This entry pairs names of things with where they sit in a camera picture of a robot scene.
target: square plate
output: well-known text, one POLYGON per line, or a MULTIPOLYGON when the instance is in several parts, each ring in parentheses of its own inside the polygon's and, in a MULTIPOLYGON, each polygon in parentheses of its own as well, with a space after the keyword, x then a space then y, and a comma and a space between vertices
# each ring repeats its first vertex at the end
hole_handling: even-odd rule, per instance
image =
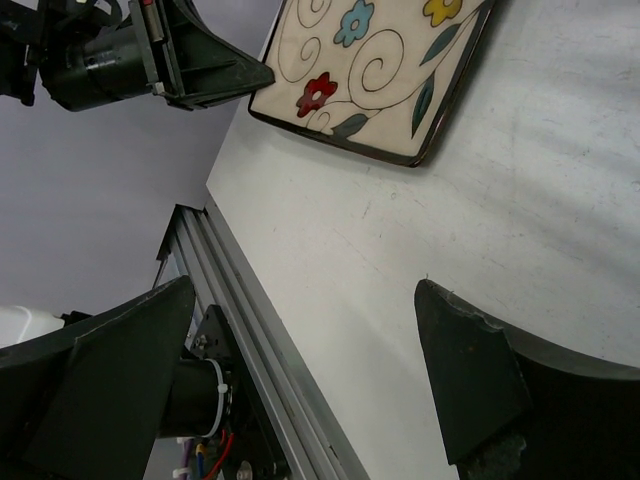
POLYGON ((305 137, 416 166, 450 110, 494 0, 285 0, 249 112, 305 137))

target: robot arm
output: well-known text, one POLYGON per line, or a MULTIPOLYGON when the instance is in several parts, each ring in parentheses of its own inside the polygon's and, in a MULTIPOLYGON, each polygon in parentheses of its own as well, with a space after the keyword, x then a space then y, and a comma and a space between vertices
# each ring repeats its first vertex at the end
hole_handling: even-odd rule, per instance
POLYGON ((40 71, 70 111, 153 93, 174 107, 207 108, 274 82, 273 72, 213 35, 191 0, 132 0, 122 21, 96 0, 0 0, 0 95, 34 103, 40 71))

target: screw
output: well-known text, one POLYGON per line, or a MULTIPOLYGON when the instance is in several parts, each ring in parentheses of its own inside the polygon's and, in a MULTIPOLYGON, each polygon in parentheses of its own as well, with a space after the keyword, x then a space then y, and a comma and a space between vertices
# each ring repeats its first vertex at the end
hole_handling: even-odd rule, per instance
POLYGON ((198 338, 196 338, 195 343, 196 347, 198 347, 200 350, 204 350, 205 348, 207 348, 207 345, 209 345, 209 339, 206 335, 202 334, 198 338))

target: cable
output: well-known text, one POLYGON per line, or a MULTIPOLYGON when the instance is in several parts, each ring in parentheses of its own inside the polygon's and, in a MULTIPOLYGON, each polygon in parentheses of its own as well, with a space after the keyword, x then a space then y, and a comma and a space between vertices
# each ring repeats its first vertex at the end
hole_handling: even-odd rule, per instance
POLYGON ((198 459, 198 476, 200 478, 204 477, 204 455, 206 450, 204 445, 200 444, 196 447, 196 455, 198 459))
MULTIPOLYGON (((191 456, 191 450, 193 449, 194 440, 191 438, 182 444, 182 463, 181 467, 186 468, 189 466, 189 457, 191 456)), ((180 475, 180 480, 187 480, 187 474, 180 475)))
POLYGON ((224 447, 224 452, 222 452, 222 455, 220 455, 220 458, 218 459, 216 464, 213 466, 209 474, 206 477, 204 477, 202 480, 213 480, 214 478, 216 478, 216 475, 218 475, 220 471, 220 467, 222 467, 222 463, 229 456, 229 452, 231 451, 231 445, 233 444, 233 438, 235 437, 235 435, 236 435, 235 433, 232 433, 231 435, 229 435, 229 440, 227 441, 227 445, 224 447))

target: table surface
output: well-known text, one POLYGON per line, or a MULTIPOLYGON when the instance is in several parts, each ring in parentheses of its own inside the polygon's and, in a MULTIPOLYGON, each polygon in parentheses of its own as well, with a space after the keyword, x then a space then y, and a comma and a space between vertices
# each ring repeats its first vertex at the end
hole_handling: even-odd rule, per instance
POLYGON ((251 118, 245 101, 208 181, 374 480, 457 476, 413 308, 426 276, 640 367, 640 4, 500 8, 429 165, 313 143, 251 118))

